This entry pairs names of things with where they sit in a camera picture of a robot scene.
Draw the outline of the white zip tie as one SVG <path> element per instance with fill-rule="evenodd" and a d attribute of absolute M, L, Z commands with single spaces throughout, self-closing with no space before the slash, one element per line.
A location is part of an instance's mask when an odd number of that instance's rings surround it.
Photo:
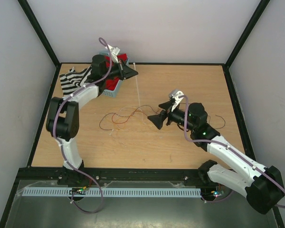
<path fill-rule="evenodd" d="M 133 67 L 134 67 L 134 70 L 136 71 L 135 62 L 133 62 Z M 138 97 L 138 108 L 141 110 L 141 99 L 140 99 L 140 92 L 139 92 L 139 87 L 138 87 L 138 75 L 135 76 L 135 81 L 136 81 L 136 90 L 137 90 L 137 97 Z"/>

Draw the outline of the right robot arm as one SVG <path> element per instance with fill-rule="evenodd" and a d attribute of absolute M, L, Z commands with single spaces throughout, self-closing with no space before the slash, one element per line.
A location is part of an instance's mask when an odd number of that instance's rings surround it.
<path fill-rule="evenodd" d="M 266 214 L 285 196 L 280 170 L 275 166 L 266 167 L 232 146 L 208 124 L 208 114 L 201 103 L 189 104 L 186 112 L 171 101 L 159 107 L 162 109 L 159 114 L 148 116 L 158 129 L 163 127 L 164 121 L 167 121 L 167 125 L 176 123 L 182 126 L 190 131 L 190 138 L 198 147 L 218 157 L 231 168 L 225 169 L 213 160 L 203 163 L 198 169 L 198 179 L 202 184 L 215 182 L 236 191 L 261 214 Z"/>

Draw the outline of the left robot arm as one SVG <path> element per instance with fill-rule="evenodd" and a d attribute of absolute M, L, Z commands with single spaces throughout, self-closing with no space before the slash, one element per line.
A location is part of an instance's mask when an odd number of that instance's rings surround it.
<path fill-rule="evenodd" d="M 116 97 L 122 82 L 138 75 L 128 66 L 126 53 L 116 58 L 114 62 L 114 55 L 102 52 L 93 56 L 91 65 L 83 71 L 72 68 L 60 76 L 63 97 L 51 99 L 46 120 L 46 130 L 57 141 L 64 159 L 60 182 L 83 184 L 89 181 L 76 143 L 80 109 L 101 94 Z"/>

